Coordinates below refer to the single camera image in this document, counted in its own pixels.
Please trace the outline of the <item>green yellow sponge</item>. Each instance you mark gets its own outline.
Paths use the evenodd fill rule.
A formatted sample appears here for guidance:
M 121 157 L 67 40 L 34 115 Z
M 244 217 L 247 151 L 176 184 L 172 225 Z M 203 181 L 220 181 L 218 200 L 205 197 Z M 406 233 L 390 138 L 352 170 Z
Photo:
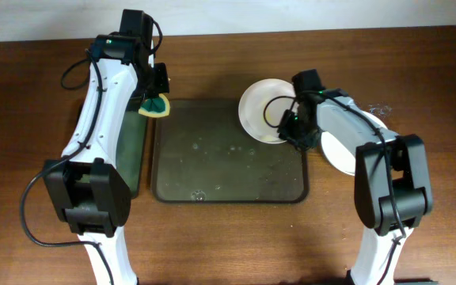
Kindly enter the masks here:
M 145 99 L 140 105 L 138 113 L 150 118 L 162 118 L 169 115 L 170 109 L 168 98 L 160 93 L 157 97 Z

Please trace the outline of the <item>pinkish white plate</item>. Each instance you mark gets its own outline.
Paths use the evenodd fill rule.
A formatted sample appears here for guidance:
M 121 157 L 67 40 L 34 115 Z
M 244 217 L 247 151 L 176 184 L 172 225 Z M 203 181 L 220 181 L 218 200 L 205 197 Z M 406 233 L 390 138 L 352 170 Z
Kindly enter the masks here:
M 293 85 L 284 80 L 269 78 L 253 83 L 239 101 L 238 116 L 242 127 L 262 143 L 284 143 L 277 130 L 267 122 L 278 125 L 294 97 Z

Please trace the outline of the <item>white plate with yellow stain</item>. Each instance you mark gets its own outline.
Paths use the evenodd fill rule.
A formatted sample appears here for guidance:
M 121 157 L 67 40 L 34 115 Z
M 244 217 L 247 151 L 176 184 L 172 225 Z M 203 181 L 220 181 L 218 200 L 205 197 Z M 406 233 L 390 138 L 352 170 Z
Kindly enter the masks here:
M 322 130 L 320 145 L 331 165 L 342 173 L 355 175 L 355 152 L 366 143 L 380 143 L 375 127 L 388 141 L 394 137 L 386 125 L 364 111 L 349 112 L 341 108 L 320 111 L 318 119 Z

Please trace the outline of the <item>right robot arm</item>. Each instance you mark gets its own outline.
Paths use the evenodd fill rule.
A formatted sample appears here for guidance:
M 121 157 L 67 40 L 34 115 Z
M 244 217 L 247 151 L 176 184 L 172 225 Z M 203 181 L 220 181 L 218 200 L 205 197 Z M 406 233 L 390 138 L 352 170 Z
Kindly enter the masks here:
M 355 209 L 364 225 L 346 284 L 392 284 L 401 250 L 433 206 L 423 140 L 379 127 L 342 89 L 328 89 L 315 69 L 292 78 L 294 100 L 277 127 L 300 151 L 334 136 L 355 157 Z

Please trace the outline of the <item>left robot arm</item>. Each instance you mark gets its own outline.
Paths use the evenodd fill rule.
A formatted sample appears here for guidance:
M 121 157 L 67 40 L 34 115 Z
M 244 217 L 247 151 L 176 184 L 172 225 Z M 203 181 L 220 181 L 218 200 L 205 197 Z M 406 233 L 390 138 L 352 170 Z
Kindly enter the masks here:
M 158 23 L 142 10 L 122 12 L 120 28 L 86 51 L 89 88 L 74 133 L 59 160 L 44 165 L 44 183 L 60 221 L 78 235 L 99 284 L 137 284 L 124 237 L 134 193 L 116 164 L 117 148 L 141 160 L 141 126 L 123 138 L 124 117 L 164 117 L 169 76 L 154 61 Z

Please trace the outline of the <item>small dark green tray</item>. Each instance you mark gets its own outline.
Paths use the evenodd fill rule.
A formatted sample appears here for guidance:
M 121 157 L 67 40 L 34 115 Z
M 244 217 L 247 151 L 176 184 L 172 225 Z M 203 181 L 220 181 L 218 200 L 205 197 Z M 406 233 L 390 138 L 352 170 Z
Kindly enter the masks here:
M 146 140 L 147 118 L 137 111 L 124 113 L 116 148 L 116 168 L 131 191 L 131 198 L 139 195 L 140 173 Z

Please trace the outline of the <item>large brown tray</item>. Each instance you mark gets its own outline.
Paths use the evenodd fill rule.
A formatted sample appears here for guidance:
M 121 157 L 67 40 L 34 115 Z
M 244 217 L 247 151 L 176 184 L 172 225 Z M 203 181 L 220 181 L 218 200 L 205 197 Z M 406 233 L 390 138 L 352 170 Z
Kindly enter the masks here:
M 307 156 L 252 138 L 234 100 L 176 100 L 156 122 L 151 190 L 165 203 L 299 203 Z

